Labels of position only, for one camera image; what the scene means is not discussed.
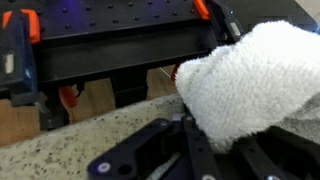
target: black metal bracket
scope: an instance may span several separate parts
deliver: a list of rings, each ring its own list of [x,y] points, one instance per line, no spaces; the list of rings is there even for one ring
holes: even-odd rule
[[[234,143],[216,154],[189,114],[156,119],[88,166],[90,180],[142,180],[174,153],[180,157],[161,180],[317,180],[320,146],[278,127]]]

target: terry cloth towel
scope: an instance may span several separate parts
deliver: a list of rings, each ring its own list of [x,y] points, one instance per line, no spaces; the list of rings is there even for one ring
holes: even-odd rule
[[[176,86],[218,152],[284,119],[320,117],[320,36],[285,21],[183,63]]]

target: orange clamp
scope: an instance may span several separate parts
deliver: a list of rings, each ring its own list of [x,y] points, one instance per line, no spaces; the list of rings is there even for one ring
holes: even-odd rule
[[[209,11],[208,11],[207,7],[203,4],[203,1],[202,0],[193,0],[193,3],[195,5],[197,11],[199,12],[201,18],[204,20],[210,20]]]
[[[30,9],[21,9],[21,12],[29,18],[29,33],[31,44],[40,42],[40,23],[38,15]],[[10,20],[12,11],[5,12],[2,17],[2,28],[5,28]]]

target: granite countertop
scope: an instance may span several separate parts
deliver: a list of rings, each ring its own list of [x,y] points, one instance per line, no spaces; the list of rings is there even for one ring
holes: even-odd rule
[[[87,179],[98,155],[156,118],[182,110],[177,94],[144,101],[0,149],[0,179]],[[288,120],[286,130],[320,143],[320,122]]]

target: black pegboard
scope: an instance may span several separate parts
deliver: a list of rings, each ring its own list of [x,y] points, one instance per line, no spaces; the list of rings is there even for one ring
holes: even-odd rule
[[[0,13],[33,9],[40,18],[41,39],[125,36],[201,21],[192,0],[2,0]]]

